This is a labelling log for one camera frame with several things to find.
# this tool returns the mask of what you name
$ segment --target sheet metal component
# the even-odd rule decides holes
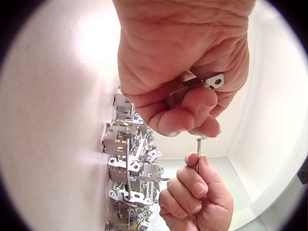
[[[116,115],[106,126],[103,150],[110,154],[108,161],[112,188],[108,196],[116,201],[117,219],[109,222],[108,231],[146,231],[151,206],[158,203],[159,183],[164,169],[155,165],[162,156],[153,144],[149,128],[134,105],[124,97],[120,88],[114,97]]]
[[[224,85],[224,75],[223,74],[217,74],[215,76],[209,77],[209,78],[201,78],[195,76],[190,70],[186,70],[182,72],[178,77],[178,81],[183,83],[183,88],[179,89],[177,91],[174,91],[170,94],[178,94],[178,93],[185,93],[189,90],[191,90],[194,87],[198,86],[206,86],[211,89],[216,89]]]

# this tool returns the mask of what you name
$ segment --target pile of metal parts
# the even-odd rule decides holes
[[[109,175],[112,187],[109,197],[115,201],[117,218],[106,225],[108,231],[146,231],[154,229],[149,223],[151,205],[158,203],[160,181],[164,169],[155,164],[162,155],[153,144],[149,128],[130,102],[117,90],[114,96],[116,115],[106,126],[104,153],[110,158]]]

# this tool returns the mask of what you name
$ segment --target wrinkled skin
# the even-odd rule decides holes
[[[231,194],[206,156],[198,158],[191,152],[185,162],[159,195],[161,217],[171,231],[227,231],[233,213]]]
[[[121,23],[118,52],[122,92],[156,132],[182,131],[215,137],[215,119],[228,107],[248,75],[248,16],[254,0],[114,0]],[[182,87],[175,78],[223,73],[225,84],[198,87],[173,107],[166,103]]]

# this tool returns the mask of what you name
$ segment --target mounting hole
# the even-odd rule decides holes
[[[218,79],[218,80],[215,81],[215,84],[216,84],[216,85],[218,85],[218,84],[220,84],[220,83],[221,83],[221,79]]]

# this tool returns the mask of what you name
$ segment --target black border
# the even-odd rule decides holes
[[[0,68],[2,67],[5,54],[19,29],[27,21],[28,17],[35,11],[35,9],[43,2],[44,0],[8,0],[5,3],[1,3]],[[269,2],[271,2],[285,17],[299,38],[303,49],[307,54],[307,1],[270,0]],[[0,182],[0,213],[0,229],[4,228],[4,230],[29,231],[29,228],[27,228],[25,223],[20,219],[19,215],[13,208],[2,182]],[[307,189],[303,192],[303,196],[296,211],[293,216],[290,217],[288,224],[283,230],[307,230]]]

